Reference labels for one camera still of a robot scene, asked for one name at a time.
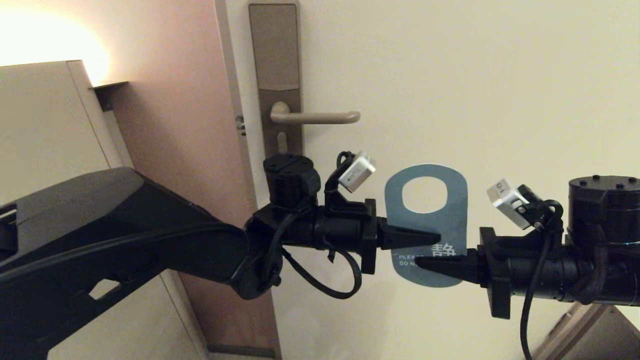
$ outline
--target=white cabinet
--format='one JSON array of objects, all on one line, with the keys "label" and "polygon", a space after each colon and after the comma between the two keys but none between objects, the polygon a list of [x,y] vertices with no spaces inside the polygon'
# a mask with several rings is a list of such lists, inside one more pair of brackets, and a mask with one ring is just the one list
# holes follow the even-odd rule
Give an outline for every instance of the white cabinet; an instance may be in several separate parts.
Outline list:
[{"label": "white cabinet", "polygon": [[[123,164],[81,61],[0,67],[0,109],[0,204]],[[146,283],[49,359],[203,358],[170,278]]]}]

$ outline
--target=pink wall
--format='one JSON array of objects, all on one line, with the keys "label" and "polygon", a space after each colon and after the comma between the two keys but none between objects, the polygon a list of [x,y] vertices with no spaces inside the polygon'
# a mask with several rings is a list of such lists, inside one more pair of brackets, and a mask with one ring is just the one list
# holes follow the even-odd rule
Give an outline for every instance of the pink wall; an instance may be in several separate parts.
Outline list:
[{"label": "pink wall", "polygon": [[[244,224],[255,195],[246,142],[234,122],[239,94],[230,90],[213,0],[10,6],[93,31],[109,55],[107,79],[130,82],[113,102],[136,168],[221,220]],[[183,280],[209,343],[278,348],[271,294],[246,302],[227,286]]]}]

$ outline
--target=door lever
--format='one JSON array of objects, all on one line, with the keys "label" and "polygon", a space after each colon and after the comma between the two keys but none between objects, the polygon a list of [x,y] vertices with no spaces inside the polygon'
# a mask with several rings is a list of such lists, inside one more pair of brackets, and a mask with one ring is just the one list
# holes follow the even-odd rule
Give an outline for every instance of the door lever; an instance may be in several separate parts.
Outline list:
[{"label": "door lever", "polygon": [[292,113],[289,105],[278,101],[271,107],[271,120],[278,124],[352,124],[360,120],[360,113]]}]

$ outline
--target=chinese character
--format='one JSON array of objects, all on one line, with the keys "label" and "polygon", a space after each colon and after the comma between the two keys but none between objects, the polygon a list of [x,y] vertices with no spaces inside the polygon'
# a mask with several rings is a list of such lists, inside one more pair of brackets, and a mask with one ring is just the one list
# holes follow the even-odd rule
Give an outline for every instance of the chinese character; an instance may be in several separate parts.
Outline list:
[{"label": "chinese character", "polygon": [[448,243],[435,244],[431,247],[431,251],[433,251],[433,256],[452,256],[456,254],[453,246]]}]

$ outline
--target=beige wall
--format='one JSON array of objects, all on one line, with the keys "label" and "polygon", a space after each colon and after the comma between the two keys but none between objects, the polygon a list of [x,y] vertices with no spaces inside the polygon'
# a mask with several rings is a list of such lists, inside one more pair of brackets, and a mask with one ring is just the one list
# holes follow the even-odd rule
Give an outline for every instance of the beige wall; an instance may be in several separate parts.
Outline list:
[{"label": "beige wall", "polygon": [[[227,4],[264,201],[247,1]],[[362,112],[349,126],[305,126],[306,155],[326,179],[337,152],[366,150],[378,171],[349,198],[378,199],[381,215],[387,179],[416,163],[467,178],[469,247],[480,226],[523,234],[487,199],[502,177],[566,204],[574,177],[640,175],[637,0],[300,0],[300,9],[305,110]],[[430,201],[428,191],[411,195]],[[314,276],[350,288],[344,262],[291,252]],[[395,274],[386,252],[352,299],[329,299],[289,265],[273,293],[287,359],[522,358],[522,297],[512,298],[511,320],[493,319],[484,289],[414,285]],[[532,347],[567,308],[533,302]]]},{"label": "beige wall", "polygon": [[[130,81],[114,104],[136,169],[221,220],[244,224],[255,201],[213,1],[0,0],[0,16],[21,20],[0,38],[31,48],[24,61],[86,57],[94,83]],[[23,43],[9,41],[21,36]],[[69,50],[52,55],[62,48]],[[223,285],[184,282],[209,343],[277,346],[270,295],[245,302]]]}]

